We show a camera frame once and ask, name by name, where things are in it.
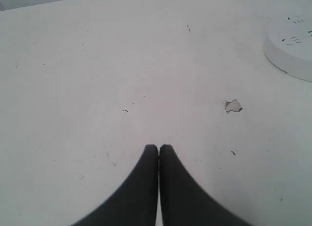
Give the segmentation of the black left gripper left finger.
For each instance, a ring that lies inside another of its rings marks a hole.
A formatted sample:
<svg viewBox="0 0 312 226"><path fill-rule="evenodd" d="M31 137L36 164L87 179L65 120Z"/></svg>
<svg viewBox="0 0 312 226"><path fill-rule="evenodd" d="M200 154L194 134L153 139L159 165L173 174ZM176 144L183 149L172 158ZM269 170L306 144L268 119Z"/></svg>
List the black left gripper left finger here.
<svg viewBox="0 0 312 226"><path fill-rule="evenodd" d="M158 149L145 146L126 180L76 226L154 226L158 204Z"/></svg>

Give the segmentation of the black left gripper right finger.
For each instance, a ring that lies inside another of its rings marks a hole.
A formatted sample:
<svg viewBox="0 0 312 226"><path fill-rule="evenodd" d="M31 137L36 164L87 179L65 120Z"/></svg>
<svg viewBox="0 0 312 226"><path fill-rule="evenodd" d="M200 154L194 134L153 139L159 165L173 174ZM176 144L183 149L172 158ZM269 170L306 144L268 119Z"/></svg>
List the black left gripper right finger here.
<svg viewBox="0 0 312 226"><path fill-rule="evenodd" d="M159 184L164 226L249 225L200 187L169 144L159 150Z"/></svg>

